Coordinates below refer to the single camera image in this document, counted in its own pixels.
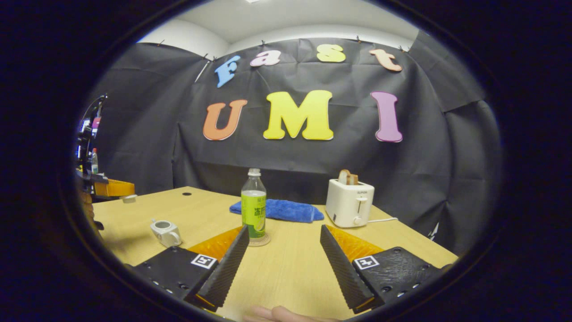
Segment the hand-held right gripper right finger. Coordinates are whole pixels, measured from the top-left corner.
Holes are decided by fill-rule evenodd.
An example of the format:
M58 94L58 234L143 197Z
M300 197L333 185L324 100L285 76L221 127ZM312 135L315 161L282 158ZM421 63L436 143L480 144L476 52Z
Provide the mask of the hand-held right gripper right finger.
M384 250L330 225L321 226L320 244L355 314L409 298L443 272L404 247Z

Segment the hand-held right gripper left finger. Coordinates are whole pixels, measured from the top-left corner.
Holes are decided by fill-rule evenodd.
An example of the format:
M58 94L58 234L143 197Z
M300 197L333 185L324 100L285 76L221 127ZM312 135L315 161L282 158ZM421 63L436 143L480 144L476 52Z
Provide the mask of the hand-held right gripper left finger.
M216 312L226 300L249 240L247 226L239 226L188 249L168 247L133 271L172 297Z

